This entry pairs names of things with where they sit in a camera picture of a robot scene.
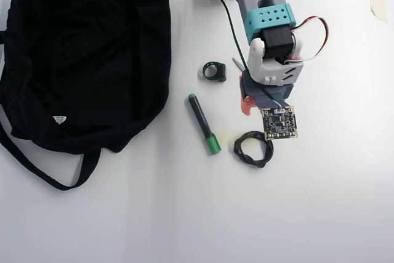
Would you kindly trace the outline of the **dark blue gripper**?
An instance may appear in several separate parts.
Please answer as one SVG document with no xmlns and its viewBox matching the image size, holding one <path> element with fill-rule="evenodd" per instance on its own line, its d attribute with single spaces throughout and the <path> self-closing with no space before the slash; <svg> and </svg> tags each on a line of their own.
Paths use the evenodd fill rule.
<svg viewBox="0 0 394 263">
<path fill-rule="evenodd" d="M 244 115 L 250 115 L 251 109 L 258 108 L 278 108 L 267 93 L 277 101 L 282 107 L 288 106 L 286 99 L 289 97 L 293 85 L 284 86 L 264 86 L 255 82 L 247 71 L 243 71 L 239 76 L 239 88 L 241 92 L 241 111 Z"/>
</svg>

